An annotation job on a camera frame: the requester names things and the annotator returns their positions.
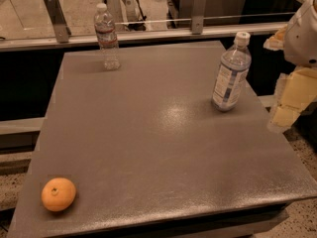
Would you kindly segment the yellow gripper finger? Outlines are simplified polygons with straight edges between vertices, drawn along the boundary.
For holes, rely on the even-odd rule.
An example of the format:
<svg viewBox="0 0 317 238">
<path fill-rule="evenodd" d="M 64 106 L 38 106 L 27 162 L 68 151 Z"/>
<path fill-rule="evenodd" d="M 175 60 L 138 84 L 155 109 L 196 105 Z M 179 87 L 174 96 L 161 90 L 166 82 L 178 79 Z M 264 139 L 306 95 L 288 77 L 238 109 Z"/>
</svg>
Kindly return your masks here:
<svg viewBox="0 0 317 238">
<path fill-rule="evenodd" d="M 279 29 L 274 35 L 264 42 L 264 48 L 271 51 L 282 51 L 284 49 L 284 35 L 287 27 Z"/>
<path fill-rule="evenodd" d="M 274 97 L 267 128 L 283 133 L 317 98 L 317 68 L 297 66 L 291 74 L 282 73 L 276 82 Z"/>
</svg>

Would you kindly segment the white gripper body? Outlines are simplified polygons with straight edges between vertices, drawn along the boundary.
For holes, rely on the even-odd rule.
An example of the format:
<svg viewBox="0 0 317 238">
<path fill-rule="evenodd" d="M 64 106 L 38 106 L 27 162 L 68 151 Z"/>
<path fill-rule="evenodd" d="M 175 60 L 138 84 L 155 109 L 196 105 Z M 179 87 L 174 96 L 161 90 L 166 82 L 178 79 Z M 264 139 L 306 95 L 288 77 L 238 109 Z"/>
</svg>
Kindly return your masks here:
<svg viewBox="0 0 317 238">
<path fill-rule="evenodd" d="M 283 53 L 284 58 L 295 65 L 317 66 L 316 0 L 306 0 L 289 20 Z"/>
</svg>

